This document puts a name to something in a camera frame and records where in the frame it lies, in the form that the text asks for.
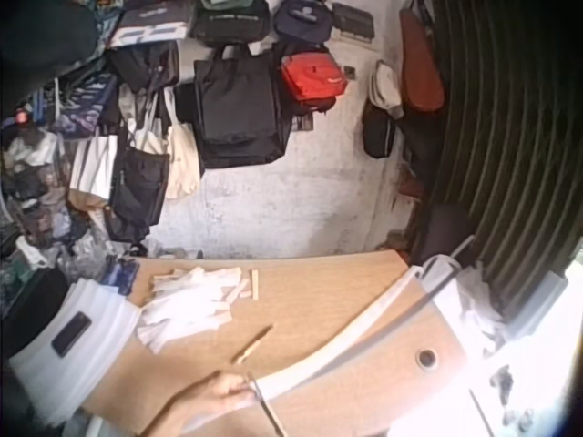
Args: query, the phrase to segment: round hole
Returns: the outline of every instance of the round hole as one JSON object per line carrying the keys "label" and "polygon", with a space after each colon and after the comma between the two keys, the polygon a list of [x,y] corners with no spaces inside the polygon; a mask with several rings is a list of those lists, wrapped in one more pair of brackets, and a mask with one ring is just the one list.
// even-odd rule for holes
{"label": "round hole", "polygon": [[417,364],[422,369],[431,371],[437,367],[437,354],[431,349],[424,349],[417,352]]}

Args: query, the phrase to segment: wooden table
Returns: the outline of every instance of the wooden table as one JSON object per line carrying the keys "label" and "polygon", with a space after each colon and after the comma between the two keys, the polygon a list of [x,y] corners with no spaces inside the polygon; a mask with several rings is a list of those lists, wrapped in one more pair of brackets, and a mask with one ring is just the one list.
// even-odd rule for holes
{"label": "wooden table", "polygon": [[[172,394],[230,360],[262,328],[276,327],[236,371],[256,378],[278,371],[318,350],[407,269],[393,251],[312,259],[249,261],[142,259],[130,300],[143,305],[149,279],[173,269],[240,266],[258,269],[260,298],[237,300],[233,321],[167,344],[153,355],[132,337],[84,407],[133,432],[141,432]],[[412,282],[367,335],[376,332],[424,296]],[[425,371],[416,353],[430,348],[438,366]],[[430,304],[381,348],[339,370],[283,394],[271,404],[291,437],[365,436],[436,393],[465,365],[465,355],[438,309]],[[259,406],[232,412],[194,436],[274,435]]]}

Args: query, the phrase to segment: red bag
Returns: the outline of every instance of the red bag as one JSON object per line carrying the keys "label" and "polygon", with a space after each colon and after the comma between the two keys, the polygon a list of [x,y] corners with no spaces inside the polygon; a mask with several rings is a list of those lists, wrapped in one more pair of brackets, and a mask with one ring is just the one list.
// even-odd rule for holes
{"label": "red bag", "polygon": [[444,105],[444,86],[419,18],[410,10],[399,12],[403,33],[402,87],[405,103],[420,112],[435,112]]}
{"label": "red bag", "polygon": [[299,102],[344,94],[348,80],[329,53],[305,52],[281,61],[283,79]]}

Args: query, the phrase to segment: finger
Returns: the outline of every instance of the finger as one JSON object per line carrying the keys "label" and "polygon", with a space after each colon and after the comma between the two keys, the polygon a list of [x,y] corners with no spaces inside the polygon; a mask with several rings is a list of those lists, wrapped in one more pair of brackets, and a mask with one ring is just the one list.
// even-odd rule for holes
{"label": "finger", "polygon": [[235,373],[221,372],[213,383],[214,389],[220,394],[240,389],[247,384],[245,378]]}
{"label": "finger", "polygon": [[231,412],[237,408],[242,408],[250,405],[256,399],[255,391],[252,390],[244,390],[227,395],[220,402],[221,412]]}

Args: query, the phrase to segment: white wall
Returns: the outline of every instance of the white wall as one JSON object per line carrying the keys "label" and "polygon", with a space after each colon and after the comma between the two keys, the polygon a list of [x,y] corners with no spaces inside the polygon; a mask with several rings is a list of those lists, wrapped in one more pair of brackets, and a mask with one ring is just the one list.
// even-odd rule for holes
{"label": "white wall", "polygon": [[209,170],[198,193],[167,201],[152,228],[163,246],[202,249],[208,259],[321,256],[372,250],[390,229],[404,228],[412,204],[398,199],[392,208],[396,159],[364,154],[360,122],[367,77],[385,51],[386,7],[392,2],[344,3],[379,17],[376,51],[328,43],[340,65],[356,68],[357,80],[328,114],[315,115],[313,132],[291,134],[283,158],[266,166]]}

